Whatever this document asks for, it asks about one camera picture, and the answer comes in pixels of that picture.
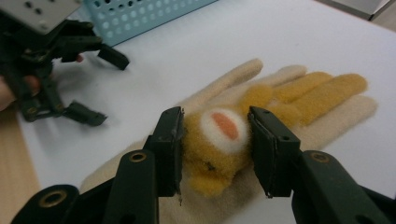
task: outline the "stuffed animal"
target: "stuffed animal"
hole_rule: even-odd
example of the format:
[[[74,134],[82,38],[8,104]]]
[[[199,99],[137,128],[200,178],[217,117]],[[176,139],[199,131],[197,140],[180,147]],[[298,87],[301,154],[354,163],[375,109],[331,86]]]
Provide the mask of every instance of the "stuffed animal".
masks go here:
[[[376,102],[358,94],[367,85],[360,76],[308,75],[291,65],[253,79],[261,70],[258,59],[243,63],[177,104],[185,111],[183,202],[160,198],[161,223],[221,223],[262,195],[249,157],[250,105],[271,109],[300,138],[301,150],[322,149],[375,112]],[[80,191],[112,178],[121,156],[145,141],[88,176]]]

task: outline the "plastic basket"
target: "plastic basket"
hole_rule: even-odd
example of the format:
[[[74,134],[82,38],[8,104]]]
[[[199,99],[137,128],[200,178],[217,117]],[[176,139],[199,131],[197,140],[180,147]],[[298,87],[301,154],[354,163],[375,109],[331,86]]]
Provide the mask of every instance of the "plastic basket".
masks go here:
[[[84,0],[83,13],[109,46],[217,0]]]

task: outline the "glove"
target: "glove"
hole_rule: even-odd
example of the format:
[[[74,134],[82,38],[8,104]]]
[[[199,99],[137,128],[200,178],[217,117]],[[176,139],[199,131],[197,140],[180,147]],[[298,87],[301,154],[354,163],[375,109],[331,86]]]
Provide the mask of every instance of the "glove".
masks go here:
[[[282,68],[271,76],[248,82],[248,80],[259,74],[261,69],[262,63],[259,60],[249,61],[219,78],[186,101],[180,103],[185,109],[184,123],[187,130],[187,134],[183,139],[185,155],[183,161],[183,180],[180,183],[183,204],[179,206],[179,201],[175,198],[160,198],[161,223],[219,223],[232,214],[237,213],[244,205],[262,192],[262,188],[254,175],[248,157],[249,131],[248,124],[246,123],[247,105],[257,104],[257,106],[272,108],[277,116],[284,116],[286,119],[289,117],[285,116],[288,110],[282,108],[294,107],[298,116],[291,119],[291,123],[288,125],[302,140],[302,150],[323,148],[339,134],[368,118],[375,112],[376,104],[374,100],[356,95],[365,89],[364,80],[362,86],[356,89],[354,87],[353,91],[344,92],[341,94],[343,97],[339,97],[339,91],[343,90],[345,87],[342,78],[331,77],[326,74],[324,76],[306,75],[305,67],[293,65]],[[320,81],[317,81],[316,78],[312,78],[315,76],[320,77]],[[305,79],[307,77],[314,79],[315,81],[313,83],[315,83],[315,85],[306,84],[307,82],[311,83],[307,81],[309,79]],[[334,87],[332,83],[342,83],[343,85],[336,84]],[[321,92],[321,94],[318,95],[318,93],[316,93],[314,97],[312,96],[312,92]],[[327,104],[326,100],[330,96],[332,100],[329,102],[336,101],[337,104]],[[307,99],[305,101],[308,103],[315,99],[313,104],[311,104],[313,107],[321,105],[318,104],[318,102],[322,103],[326,101],[324,104],[326,106],[323,108],[321,106],[319,109],[315,110],[316,112],[311,112],[311,109],[307,109],[310,108],[309,106],[304,104],[300,106],[300,104],[296,103],[301,102],[302,99]],[[189,126],[190,123],[193,124],[194,122],[198,122],[200,118],[209,118],[207,120],[212,120],[212,124],[213,120],[215,121],[214,123],[234,123],[234,126],[232,126],[237,130],[237,135],[242,136],[242,138],[239,139],[242,141],[240,141],[241,144],[239,144],[239,147],[236,147],[236,149],[229,149],[231,153],[228,155],[231,154],[232,156],[228,159],[229,161],[237,161],[237,166],[235,166],[236,169],[225,169],[225,171],[220,172],[219,175],[205,175],[205,172],[211,169],[212,171],[213,169],[224,170],[220,169],[221,166],[219,166],[216,161],[219,161],[219,159],[223,160],[229,156],[227,156],[227,154],[225,156],[216,154],[216,150],[215,153],[206,155],[206,153],[199,153],[196,152],[197,150],[188,147],[188,139],[191,136],[196,137],[197,133],[201,135],[200,139],[206,140],[205,144],[211,146],[212,149],[219,149],[219,146],[223,146],[223,144],[216,145],[207,141],[202,130],[200,131],[199,125]],[[240,126],[244,125],[246,126],[245,132],[247,133],[245,137],[241,134],[241,129],[239,129]],[[235,132],[226,134],[224,134],[224,132],[221,133],[228,138],[230,138],[229,136],[235,138]],[[83,192],[90,189],[113,177],[117,170],[120,157],[128,151],[142,148],[143,144],[144,141],[133,144],[118,157],[99,168],[84,181],[81,191]],[[240,154],[234,157],[233,151],[236,150],[239,150]],[[203,162],[195,166],[194,163],[198,161]],[[209,183],[214,181],[216,184],[209,184],[209,186],[212,186],[211,188],[202,187],[202,185],[206,186],[202,183],[205,183],[207,179],[210,180]]]

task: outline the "table surface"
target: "table surface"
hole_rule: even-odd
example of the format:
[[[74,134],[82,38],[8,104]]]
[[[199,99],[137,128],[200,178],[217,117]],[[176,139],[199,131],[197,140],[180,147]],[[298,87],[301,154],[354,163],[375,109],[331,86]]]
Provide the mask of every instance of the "table surface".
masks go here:
[[[228,0],[181,17],[116,46],[131,60],[118,71],[91,53],[80,64],[56,63],[66,104],[77,100],[108,115],[99,127],[69,119],[26,123],[25,142],[41,188],[79,186],[126,147],[143,139],[165,109],[228,70],[260,58],[266,76],[291,64],[369,81],[375,115],[325,151],[355,180],[389,197],[396,191],[396,34],[315,1]],[[253,202],[230,223],[293,223],[290,199]]]

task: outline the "perforated basket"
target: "perforated basket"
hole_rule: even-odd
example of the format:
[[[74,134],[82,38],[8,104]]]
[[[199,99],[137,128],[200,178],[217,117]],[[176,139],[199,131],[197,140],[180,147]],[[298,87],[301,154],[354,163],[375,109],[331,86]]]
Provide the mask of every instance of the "perforated basket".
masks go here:
[[[84,0],[83,13],[114,46],[217,0]]]

